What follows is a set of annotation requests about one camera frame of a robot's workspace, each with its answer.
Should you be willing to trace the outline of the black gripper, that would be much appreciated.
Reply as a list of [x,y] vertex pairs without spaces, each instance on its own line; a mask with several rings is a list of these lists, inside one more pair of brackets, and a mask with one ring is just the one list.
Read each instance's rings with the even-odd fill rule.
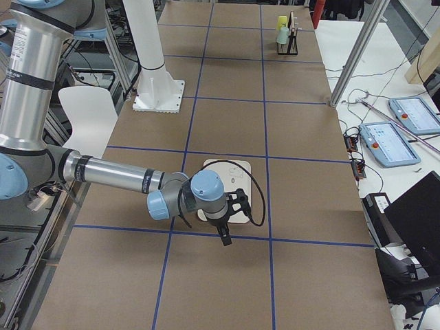
[[214,226],[221,237],[222,244],[224,246],[228,246],[232,244],[232,239],[230,237],[229,228],[228,228],[228,219],[226,217],[222,217],[219,219],[209,219],[209,224]]

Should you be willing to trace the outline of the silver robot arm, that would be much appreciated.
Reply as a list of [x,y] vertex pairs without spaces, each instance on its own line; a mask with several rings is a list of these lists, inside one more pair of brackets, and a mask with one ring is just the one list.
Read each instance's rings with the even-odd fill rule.
[[43,128],[63,43],[107,35],[104,1],[13,1],[16,30],[1,102],[1,198],[56,180],[92,182],[143,193],[156,220],[201,210],[224,245],[231,244],[232,199],[214,171],[192,177],[117,164],[48,146]]

